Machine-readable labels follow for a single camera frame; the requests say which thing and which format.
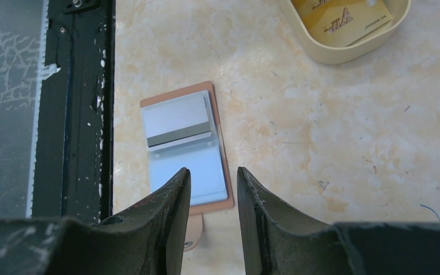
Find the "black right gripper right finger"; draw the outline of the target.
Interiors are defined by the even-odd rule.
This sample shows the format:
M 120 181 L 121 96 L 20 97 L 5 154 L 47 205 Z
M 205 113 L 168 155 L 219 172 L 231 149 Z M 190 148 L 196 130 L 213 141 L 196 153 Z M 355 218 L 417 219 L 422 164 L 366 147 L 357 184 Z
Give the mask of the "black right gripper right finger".
M 440 222 L 327 224 L 244 167 L 237 196 L 247 274 L 440 274 Z

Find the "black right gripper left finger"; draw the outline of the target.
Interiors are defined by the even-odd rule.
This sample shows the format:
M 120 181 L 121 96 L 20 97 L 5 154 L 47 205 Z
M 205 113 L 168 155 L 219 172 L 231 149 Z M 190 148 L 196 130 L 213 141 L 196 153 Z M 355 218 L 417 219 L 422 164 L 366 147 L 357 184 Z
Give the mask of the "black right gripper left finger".
M 72 217 L 0 219 L 0 274 L 179 274 L 191 174 L 96 225 Z

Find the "tan leather card holder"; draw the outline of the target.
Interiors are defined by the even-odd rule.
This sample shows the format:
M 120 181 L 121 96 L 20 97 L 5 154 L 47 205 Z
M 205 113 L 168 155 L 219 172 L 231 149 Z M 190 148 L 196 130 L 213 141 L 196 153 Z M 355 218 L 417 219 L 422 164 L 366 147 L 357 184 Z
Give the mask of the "tan leather card holder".
M 162 187 L 179 169 L 185 167 L 190 170 L 191 198 L 184 243 L 186 252 L 193 250 L 201 238 L 204 213 L 234 206 L 214 86 L 211 81 L 205 81 L 140 101 L 142 115 L 143 107 L 203 90 L 207 90 L 210 96 L 214 130 L 211 137 L 156 151 L 149 151 L 147 145 L 151 191 Z

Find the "white card with stripe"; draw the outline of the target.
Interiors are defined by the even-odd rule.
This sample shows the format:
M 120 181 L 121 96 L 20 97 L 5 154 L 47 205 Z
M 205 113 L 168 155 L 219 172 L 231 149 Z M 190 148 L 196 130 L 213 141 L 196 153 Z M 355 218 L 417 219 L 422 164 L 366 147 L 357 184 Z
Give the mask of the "white card with stripe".
M 149 151 L 212 136 L 213 115 L 207 90 L 169 99 L 142 108 Z

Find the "cream plastic tray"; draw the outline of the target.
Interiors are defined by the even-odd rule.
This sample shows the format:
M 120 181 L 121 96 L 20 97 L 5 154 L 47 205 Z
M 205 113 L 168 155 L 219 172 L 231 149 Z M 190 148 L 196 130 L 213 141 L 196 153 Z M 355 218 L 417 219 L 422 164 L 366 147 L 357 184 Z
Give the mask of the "cream plastic tray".
M 386 0 L 392 20 L 346 47 L 330 47 L 317 42 L 308 33 L 293 3 L 280 0 L 279 6 L 304 52 L 323 64 L 336 65 L 351 61 L 382 46 L 407 17 L 412 0 Z

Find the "yellow credit cards stack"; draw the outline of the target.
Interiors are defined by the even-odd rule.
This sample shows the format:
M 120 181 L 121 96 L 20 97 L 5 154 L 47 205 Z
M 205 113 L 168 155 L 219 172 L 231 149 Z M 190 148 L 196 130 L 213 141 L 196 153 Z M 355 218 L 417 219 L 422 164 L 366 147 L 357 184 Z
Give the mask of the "yellow credit cards stack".
M 292 4 L 311 37 L 334 48 L 348 46 L 392 19 L 383 1 L 292 1 Z

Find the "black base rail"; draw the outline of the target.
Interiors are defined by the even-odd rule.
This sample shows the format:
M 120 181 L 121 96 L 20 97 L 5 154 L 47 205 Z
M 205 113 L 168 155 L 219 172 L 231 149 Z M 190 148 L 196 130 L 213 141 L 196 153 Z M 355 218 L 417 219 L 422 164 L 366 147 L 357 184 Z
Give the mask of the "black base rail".
M 115 1 L 46 1 L 27 216 L 112 214 Z

